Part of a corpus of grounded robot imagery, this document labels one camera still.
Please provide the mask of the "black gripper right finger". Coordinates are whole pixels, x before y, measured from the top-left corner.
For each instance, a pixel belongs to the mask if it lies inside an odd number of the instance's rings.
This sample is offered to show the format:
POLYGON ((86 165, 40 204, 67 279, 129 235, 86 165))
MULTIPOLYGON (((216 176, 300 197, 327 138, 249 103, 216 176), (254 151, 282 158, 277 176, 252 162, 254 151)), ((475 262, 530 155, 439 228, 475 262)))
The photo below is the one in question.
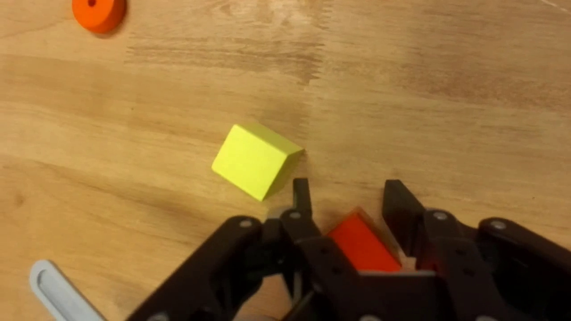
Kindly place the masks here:
POLYGON ((416 254, 418 224, 425 206, 402 179, 388 179, 382 196, 382 217, 407 256, 416 254))

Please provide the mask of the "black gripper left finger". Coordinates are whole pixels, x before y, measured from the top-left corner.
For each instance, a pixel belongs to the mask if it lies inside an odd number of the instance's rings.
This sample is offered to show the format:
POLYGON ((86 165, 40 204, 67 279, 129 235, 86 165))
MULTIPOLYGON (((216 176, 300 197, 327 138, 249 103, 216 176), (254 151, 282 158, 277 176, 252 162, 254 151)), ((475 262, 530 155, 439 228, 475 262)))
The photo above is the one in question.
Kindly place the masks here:
POLYGON ((313 217, 311 187, 307 178, 293 179, 293 217, 295 219, 313 217))

